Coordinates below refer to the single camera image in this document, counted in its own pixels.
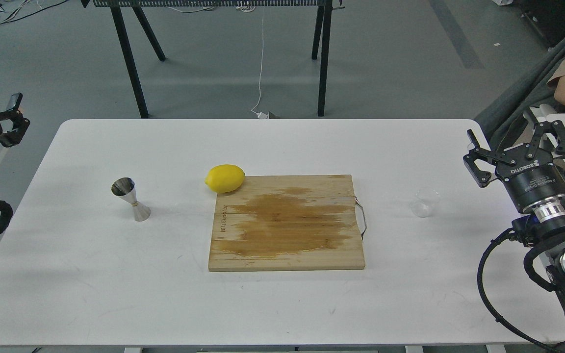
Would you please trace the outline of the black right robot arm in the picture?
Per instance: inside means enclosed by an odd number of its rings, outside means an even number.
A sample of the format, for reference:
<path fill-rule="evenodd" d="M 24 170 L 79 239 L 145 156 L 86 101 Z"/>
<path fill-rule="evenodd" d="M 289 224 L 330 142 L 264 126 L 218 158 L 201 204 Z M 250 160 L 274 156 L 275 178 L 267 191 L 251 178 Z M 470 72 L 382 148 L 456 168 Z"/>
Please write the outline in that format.
<path fill-rule="evenodd" d="M 565 159 L 565 126 L 560 120 L 536 122 L 528 143 L 494 151 L 481 147 L 473 130 L 467 134 L 473 145 L 462 159 L 467 170 L 481 188 L 501 181 L 521 215 L 484 251 L 477 270 L 478 293 L 496 322 L 541 349 L 559 353 L 560 347 L 523 333 L 498 313 L 485 293 L 484 267 L 497 246 L 518 241 L 528 248 L 523 260 L 527 276 L 555 293 L 565 314 L 565 177 L 554 164 Z"/>

